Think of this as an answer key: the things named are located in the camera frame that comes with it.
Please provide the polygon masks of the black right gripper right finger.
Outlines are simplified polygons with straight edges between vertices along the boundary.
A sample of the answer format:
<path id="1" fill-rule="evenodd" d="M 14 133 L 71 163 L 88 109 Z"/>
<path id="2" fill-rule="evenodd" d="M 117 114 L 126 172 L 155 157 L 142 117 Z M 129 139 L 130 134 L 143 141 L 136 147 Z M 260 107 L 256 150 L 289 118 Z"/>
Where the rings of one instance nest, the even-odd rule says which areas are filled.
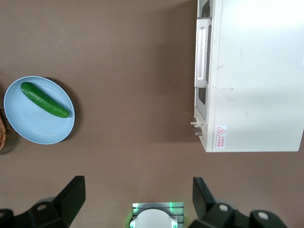
<path id="1" fill-rule="evenodd" d="M 224 202 L 216 202 L 205 181 L 193 178 L 192 201 L 198 218 L 191 228 L 285 228 L 286 224 L 274 213 L 254 210 L 249 216 Z"/>

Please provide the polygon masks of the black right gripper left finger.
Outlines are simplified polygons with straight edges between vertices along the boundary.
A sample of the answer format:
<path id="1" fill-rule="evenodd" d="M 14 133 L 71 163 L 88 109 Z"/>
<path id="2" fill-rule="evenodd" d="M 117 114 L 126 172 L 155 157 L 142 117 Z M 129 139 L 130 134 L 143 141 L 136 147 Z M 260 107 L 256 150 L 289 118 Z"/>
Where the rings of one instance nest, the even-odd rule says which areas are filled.
<path id="1" fill-rule="evenodd" d="M 85 177 L 75 176 L 51 201 L 35 204 L 22 214 L 0 210 L 2 228 L 68 228 L 86 200 Z"/>

